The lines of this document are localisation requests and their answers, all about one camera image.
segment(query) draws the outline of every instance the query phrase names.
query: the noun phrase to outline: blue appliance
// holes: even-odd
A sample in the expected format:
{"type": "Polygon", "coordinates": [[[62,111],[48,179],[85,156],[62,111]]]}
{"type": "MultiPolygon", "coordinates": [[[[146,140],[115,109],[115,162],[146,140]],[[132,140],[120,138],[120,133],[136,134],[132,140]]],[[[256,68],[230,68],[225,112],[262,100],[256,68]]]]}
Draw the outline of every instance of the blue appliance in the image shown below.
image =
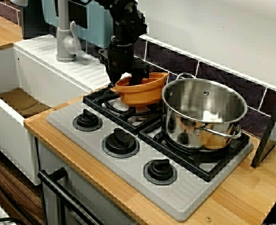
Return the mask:
{"type": "MultiPolygon", "coordinates": [[[[58,0],[41,0],[45,22],[58,27],[58,0]]],[[[84,3],[82,1],[69,0],[70,20],[76,17],[77,35],[101,48],[107,48],[113,34],[112,17],[108,10],[97,2],[84,3]]]]}

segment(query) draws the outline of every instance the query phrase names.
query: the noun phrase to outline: wooden countertop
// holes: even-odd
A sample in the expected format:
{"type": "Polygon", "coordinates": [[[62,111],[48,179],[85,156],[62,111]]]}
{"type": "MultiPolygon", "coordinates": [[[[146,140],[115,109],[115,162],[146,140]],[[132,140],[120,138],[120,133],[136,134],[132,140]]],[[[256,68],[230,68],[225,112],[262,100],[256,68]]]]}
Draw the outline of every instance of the wooden countertop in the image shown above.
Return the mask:
{"type": "Polygon", "coordinates": [[[276,202],[276,148],[254,169],[250,164],[260,140],[251,136],[254,150],[186,222],[179,223],[48,124],[46,117],[52,112],[25,119],[25,127],[140,224],[260,225],[276,202]]]}
{"type": "Polygon", "coordinates": [[[13,47],[22,40],[21,27],[0,16],[0,50],[13,47]]]}

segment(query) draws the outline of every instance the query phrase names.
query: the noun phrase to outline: oven handle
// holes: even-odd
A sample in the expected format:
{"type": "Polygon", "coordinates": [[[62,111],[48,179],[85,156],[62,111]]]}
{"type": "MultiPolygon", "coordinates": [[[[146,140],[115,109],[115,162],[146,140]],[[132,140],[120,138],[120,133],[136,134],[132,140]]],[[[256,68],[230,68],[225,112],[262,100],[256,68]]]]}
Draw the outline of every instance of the oven handle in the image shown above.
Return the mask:
{"type": "Polygon", "coordinates": [[[61,178],[67,177],[65,168],[60,168],[50,175],[45,170],[41,170],[38,173],[38,177],[78,218],[81,218],[89,225],[103,225],[83,204],[57,182],[61,178]]]}

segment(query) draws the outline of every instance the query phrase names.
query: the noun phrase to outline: gas stove top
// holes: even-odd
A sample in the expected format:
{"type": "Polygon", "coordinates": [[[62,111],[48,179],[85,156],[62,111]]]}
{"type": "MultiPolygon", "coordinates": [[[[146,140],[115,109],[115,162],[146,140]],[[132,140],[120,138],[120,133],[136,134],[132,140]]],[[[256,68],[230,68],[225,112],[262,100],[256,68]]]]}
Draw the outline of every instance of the gas stove top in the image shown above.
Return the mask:
{"type": "Polygon", "coordinates": [[[160,130],[161,103],[132,108],[118,98],[103,89],[47,121],[179,222],[253,149],[247,135],[221,151],[175,149],[160,130]]]}

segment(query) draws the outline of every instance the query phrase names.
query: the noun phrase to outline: orange colander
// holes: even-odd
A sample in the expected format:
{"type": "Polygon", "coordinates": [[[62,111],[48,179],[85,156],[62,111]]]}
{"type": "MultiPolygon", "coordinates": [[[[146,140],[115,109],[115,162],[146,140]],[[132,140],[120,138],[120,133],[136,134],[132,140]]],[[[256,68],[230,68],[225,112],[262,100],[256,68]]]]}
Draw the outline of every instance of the orange colander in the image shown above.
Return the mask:
{"type": "Polygon", "coordinates": [[[141,84],[135,86],[129,86],[130,77],[126,77],[119,80],[111,91],[119,92],[121,101],[126,105],[150,105],[162,99],[161,93],[168,75],[168,73],[150,73],[149,79],[143,79],[141,84]]]}

